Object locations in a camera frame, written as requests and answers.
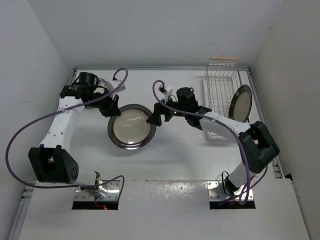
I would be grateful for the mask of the grey rim cream plate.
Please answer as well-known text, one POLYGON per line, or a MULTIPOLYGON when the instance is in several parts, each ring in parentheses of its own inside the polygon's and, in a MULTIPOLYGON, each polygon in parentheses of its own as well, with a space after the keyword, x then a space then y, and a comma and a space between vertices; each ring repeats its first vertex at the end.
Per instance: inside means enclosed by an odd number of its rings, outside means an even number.
POLYGON ((107 132, 117 147, 134 151, 143 148, 154 138, 157 126, 147 122, 152 112, 140 104, 122 106, 119 116, 109 119, 107 132))

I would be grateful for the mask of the black checkered rim plate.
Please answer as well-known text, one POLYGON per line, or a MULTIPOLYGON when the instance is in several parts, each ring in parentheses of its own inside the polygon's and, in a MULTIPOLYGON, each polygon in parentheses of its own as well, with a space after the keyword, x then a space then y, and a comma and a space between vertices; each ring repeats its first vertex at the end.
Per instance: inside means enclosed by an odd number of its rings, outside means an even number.
POLYGON ((245 123, 250 115, 253 103, 251 88, 244 84, 238 88, 232 97, 228 115, 229 118, 245 123))

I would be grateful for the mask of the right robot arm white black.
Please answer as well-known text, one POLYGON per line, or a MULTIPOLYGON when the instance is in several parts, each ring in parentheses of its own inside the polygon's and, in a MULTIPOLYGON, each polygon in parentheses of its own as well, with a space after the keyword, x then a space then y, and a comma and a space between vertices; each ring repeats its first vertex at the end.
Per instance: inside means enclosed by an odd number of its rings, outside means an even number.
POLYGON ((162 122, 168 122, 172 117, 183 117, 191 127, 224 137, 238 146, 241 161, 221 181, 220 192, 223 198, 233 198, 242 186, 250 188, 251 180, 279 155, 280 149, 263 122, 236 121, 201 106, 191 87, 178 89, 176 101, 170 98, 173 91, 171 85, 161 81, 158 90, 164 99, 158 99, 154 104, 153 113, 147 119, 149 124, 160 127, 162 122))

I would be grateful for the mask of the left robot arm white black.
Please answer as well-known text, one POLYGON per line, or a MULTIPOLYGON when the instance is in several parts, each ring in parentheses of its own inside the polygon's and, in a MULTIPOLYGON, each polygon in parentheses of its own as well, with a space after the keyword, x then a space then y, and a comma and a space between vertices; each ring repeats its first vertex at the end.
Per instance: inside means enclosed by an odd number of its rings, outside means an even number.
POLYGON ((90 72, 60 92, 57 114, 38 147, 32 147, 28 158, 41 183, 91 186, 97 184, 98 172, 81 169, 69 153, 76 124, 85 108, 94 108, 104 117, 120 116, 118 92, 125 90, 124 81, 113 77, 105 81, 90 72))

